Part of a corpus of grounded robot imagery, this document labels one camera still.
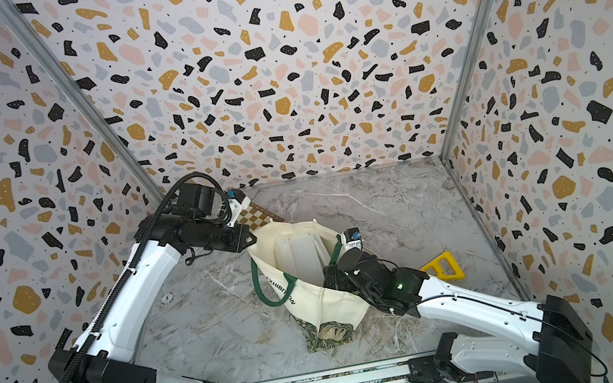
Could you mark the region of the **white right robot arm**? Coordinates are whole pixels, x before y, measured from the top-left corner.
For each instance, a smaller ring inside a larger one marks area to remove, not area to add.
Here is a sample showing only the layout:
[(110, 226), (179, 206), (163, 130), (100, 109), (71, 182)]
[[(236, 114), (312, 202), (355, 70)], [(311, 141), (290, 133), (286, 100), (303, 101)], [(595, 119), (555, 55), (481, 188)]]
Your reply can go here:
[(354, 293), (393, 315), (439, 319), (473, 328), (483, 341), (442, 335), (435, 362), (443, 379), (486, 371), (526, 374), (539, 383), (592, 383), (593, 338), (570, 302), (513, 301), (453, 286), (439, 277), (350, 249), (324, 271), (328, 289)]

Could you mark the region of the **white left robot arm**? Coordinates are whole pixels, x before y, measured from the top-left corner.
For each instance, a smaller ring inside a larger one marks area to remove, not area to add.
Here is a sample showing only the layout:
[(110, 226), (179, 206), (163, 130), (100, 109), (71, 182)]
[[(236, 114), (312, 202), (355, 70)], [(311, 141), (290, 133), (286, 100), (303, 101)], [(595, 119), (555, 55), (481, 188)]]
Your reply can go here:
[(61, 377), (87, 337), (94, 343), (70, 383), (212, 383), (188, 377), (164, 375), (134, 362), (140, 335), (164, 280), (187, 252), (207, 251), (241, 253), (256, 242), (248, 226), (231, 219), (216, 225), (195, 219), (191, 214), (165, 214), (157, 223), (146, 218), (140, 231), (150, 231), (148, 243), (136, 241), (138, 265), (126, 268), (126, 283), (118, 289), (106, 316), (96, 316), (100, 327), (90, 326), (71, 349), (57, 349), (49, 362), (53, 375)]

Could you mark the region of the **cream canvas tote bag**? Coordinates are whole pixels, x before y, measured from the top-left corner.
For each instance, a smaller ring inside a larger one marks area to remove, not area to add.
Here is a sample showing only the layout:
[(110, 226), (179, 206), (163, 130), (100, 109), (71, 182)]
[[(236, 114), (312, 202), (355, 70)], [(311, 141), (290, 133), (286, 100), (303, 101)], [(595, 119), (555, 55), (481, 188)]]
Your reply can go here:
[(315, 233), (322, 238), (330, 257), (326, 267), (346, 252), (343, 234), (318, 222), (267, 224), (254, 231), (257, 243), (247, 248), (254, 293), (267, 307), (288, 311), (303, 330), (309, 353), (350, 344), (369, 304), (353, 293), (327, 289), (324, 282), (322, 286), (307, 283), (276, 267), (277, 239), (298, 233)]

